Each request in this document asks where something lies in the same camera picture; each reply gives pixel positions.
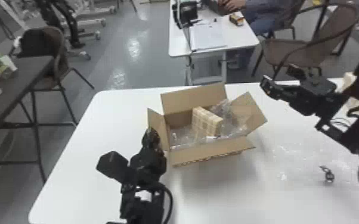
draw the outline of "backpack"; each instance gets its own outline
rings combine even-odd
[[[40,29],[29,29],[24,32],[20,39],[21,51],[17,54],[17,58],[24,57],[38,57],[38,56],[53,56],[56,58],[60,49],[61,33],[56,32],[57,29],[50,29],[50,27]],[[68,70],[68,60],[65,51],[60,57],[58,64],[57,76],[61,76]],[[54,77],[53,70],[50,70],[46,77]]]

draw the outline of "cardboard box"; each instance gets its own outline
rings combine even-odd
[[[161,94],[164,115],[148,109],[148,125],[158,132],[162,149],[167,152],[166,156],[171,166],[183,166],[211,158],[238,154],[254,148],[246,136],[241,136],[170,151],[169,133],[171,128],[190,125],[193,108],[208,108],[224,99],[227,99],[224,84],[217,83]],[[248,92],[231,102],[231,111],[239,117],[239,123],[246,124],[247,134],[267,121]]]

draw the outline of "white table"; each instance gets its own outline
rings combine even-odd
[[[185,57],[187,59],[186,65],[186,72],[185,72],[185,79],[187,80],[188,85],[198,85],[201,83],[208,83],[208,82],[220,82],[223,81],[224,83],[227,80],[227,55],[226,51],[232,49],[239,49],[239,48],[253,48],[257,44],[259,44],[259,40],[256,37],[255,33],[249,27],[248,23],[244,21],[244,25],[241,27],[235,26],[231,23],[228,19],[228,15],[220,17],[218,14],[215,14],[209,9],[199,10],[198,16],[204,21],[214,21],[217,18],[218,22],[221,25],[222,34],[224,43],[226,45],[222,48],[212,48],[207,49],[204,51],[195,51],[192,52],[189,48],[187,40],[185,38],[184,32],[180,30],[174,22],[173,12],[171,10],[171,5],[175,1],[172,0],[169,10],[170,10],[170,21],[169,21],[169,46],[168,46],[168,54],[172,58],[177,57]],[[211,54],[213,52],[221,52],[222,53],[222,65],[221,65],[221,76],[211,76],[211,77],[204,77],[200,79],[192,79],[192,70],[193,70],[193,63],[192,63],[192,55],[200,55],[200,54]]]
[[[162,112],[159,95],[184,88],[96,94],[33,205],[29,222],[119,222],[120,185],[96,171],[99,156],[116,150],[129,159],[139,152],[147,107]],[[249,91],[268,122],[249,135],[255,149],[168,170],[162,182],[174,195],[171,223],[359,223],[358,156],[317,132],[318,118],[303,117],[269,98],[258,83],[227,85],[226,90],[229,99]],[[323,184],[318,168],[323,164],[335,174],[333,185]]]

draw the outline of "box flap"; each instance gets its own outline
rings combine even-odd
[[[227,99],[223,83],[199,86],[160,95],[164,114],[192,110],[194,107],[208,107]]]
[[[172,166],[176,166],[193,161],[208,160],[210,157],[231,154],[251,148],[254,148],[253,144],[245,136],[242,136],[196,147],[172,150],[169,154],[169,162]]]
[[[156,132],[159,134],[162,149],[165,151],[169,151],[170,145],[168,143],[167,127],[164,116],[148,108],[147,120],[148,125],[155,129]]]
[[[231,111],[235,116],[243,118],[238,121],[246,124],[248,129],[247,133],[251,133],[267,122],[266,117],[248,92],[240,95],[231,102]]]

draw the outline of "small box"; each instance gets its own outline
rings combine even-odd
[[[263,125],[267,120],[262,111],[247,92],[231,101],[230,107],[237,117],[238,123],[248,128],[245,135],[220,139],[203,145],[196,145],[179,150],[170,150],[170,129],[176,129],[192,123],[193,108],[208,108],[227,99],[223,83],[199,86],[181,91],[168,92],[160,95],[164,115],[148,109],[148,125],[155,129],[160,136],[160,144],[168,158],[168,164],[174,167],[190,163],[239,154],[244,150],[254,148],[246,135]]]
[[[231,13],[228,17],[230,22],[234,23],[236,26],[243,26],[243,15],[241,12]]]
[[[222,118],[216,114],[204,109],[196,107],[192,109],[192,129],[206,136],[218,136],[222,125]]]

